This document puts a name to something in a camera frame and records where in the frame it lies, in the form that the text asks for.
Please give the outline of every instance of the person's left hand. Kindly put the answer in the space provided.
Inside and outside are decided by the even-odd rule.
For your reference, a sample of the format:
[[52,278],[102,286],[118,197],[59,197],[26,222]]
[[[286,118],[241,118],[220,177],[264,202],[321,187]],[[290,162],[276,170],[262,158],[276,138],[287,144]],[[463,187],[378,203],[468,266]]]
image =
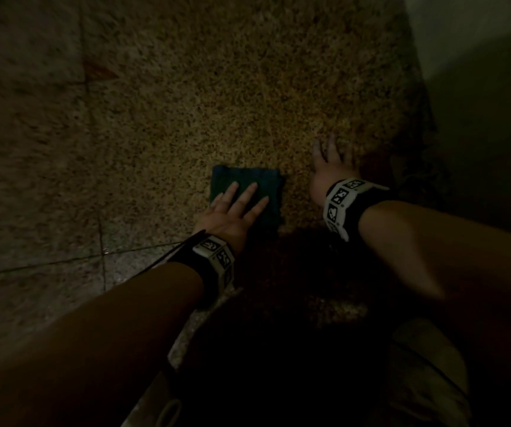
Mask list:
[[206,229],[206,233],[223,239],[230,244],[236,256],[244,250],[247,230],[269,203],[269,197],[266,196],[242,217],[246,205],[256,193],[257,183],[250,184],[232,205],[231,200],[238,187],[238,182],[234,181],[225,193],[220,193],[215,197],[209,208],[199,215],[194,228],[194,233]]

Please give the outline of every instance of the person's right hand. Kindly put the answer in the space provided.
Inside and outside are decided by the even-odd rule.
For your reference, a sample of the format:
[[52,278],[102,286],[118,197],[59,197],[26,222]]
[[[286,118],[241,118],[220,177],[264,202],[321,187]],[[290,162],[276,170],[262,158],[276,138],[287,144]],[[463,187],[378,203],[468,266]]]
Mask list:
[[324,206],[327,191],[337,181],[347,178],[360,178],[358,169],[344,164],[336,148],[336,138],[331,134],[327,141],[327,159],[323,157],[321,143],[317,139],[313,144],[313,165],[315,172],[311,174],[311,199],[314,203]]

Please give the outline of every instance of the green cleaning cloth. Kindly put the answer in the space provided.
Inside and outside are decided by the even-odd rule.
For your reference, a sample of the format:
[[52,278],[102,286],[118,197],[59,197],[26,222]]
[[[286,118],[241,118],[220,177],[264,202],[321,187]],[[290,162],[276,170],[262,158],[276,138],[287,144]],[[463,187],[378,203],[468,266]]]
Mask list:
[[247,186],[256,182],[258,183],[258,189],[251,202],[247,205],[246,210],[251,209],[263,197],[269,196],[269,203],[264,212],[255,221],[254,228],[275,231],[283,222],[280,207],[281,189],[283,188],[284,180],[277,169],[214,166],[212,168],[212,181],[210,182],[210,202],[219,193],[225,192],[234,181],[239,183],[238,191],[233,199],[234,201],[238,199],[238,196],[244,192]]

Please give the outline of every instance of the hand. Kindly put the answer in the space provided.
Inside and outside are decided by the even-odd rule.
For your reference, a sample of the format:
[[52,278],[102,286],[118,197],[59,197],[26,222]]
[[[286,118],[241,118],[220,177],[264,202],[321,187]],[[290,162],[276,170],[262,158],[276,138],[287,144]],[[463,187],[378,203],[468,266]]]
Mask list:
[[313,165],[315,172],[311,174],[311,199],[317,205],[324,206],[327,191],[337,181],[347,178],[360,178],[358,169],[344,164],[336,148],[336,138],[331,134],[327,141],[327,160],[321,151],[321,143],[317,139],[313,144]]
[[257,183],[250,184],[238,200],[231,205],[231,200],[238,187],[239,183],[234,181],[225,193],[220,193],[215,197],[209,208],[199,215],[194,228],[194,233],[206,229],[206,233],[223,239],[230,244],[236,256],[244,250],[247,230],[252,227],[269,203],[269,197],[266,196],[242,217],[246,205],[256,193]]

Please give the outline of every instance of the finger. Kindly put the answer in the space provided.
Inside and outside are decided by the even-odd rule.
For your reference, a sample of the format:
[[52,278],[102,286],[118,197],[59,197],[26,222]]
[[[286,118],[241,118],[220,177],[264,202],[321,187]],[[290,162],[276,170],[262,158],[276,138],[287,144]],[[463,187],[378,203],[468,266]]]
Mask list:
[[245,189],[244,193],[242,193],[238,200],[234,202],[228,214],[232,217],[241,217],[246,209],[246,206],[252,200],[252,196],[256,193],[257,183],[252,183]]
[[216,208],[216,204],[220,201],[220,199],[222,199],[222,196],[223,192],[218,193],[218,195],[214,198],[214,201],[212,201],[212,203],[208,206],[208,211],[213,211],[214,208]]
[[269,203],[269,196],[266,196],[262,200],[260,200],[254,207],[246,213],[244,216],[244,221],[248,224],[248,226],[252,226],[252,224],[256,221],[261,213],[264,212],[265,207]]
[[329,163],[340,163],[340,154],[336,148],[336,136],[331,133],[327,141],[327,160]]
[[323,158],[323,152],[321,151],[321,141],[317,139],[313,144],[313,165],[315,166],[315,169],[318,169],[325,163],[326,162]]
[[216,207],[214,207],[214,211],[216,213],[227,213],[228,209],[230,208],[230,202],[232,199],[234,199],[234,195],[236,194],[236,190],[238,190],[239,183],[237,181],[234,181],[232,184],[230,184],[230,187],[224,192],[218,203],[216,204]]

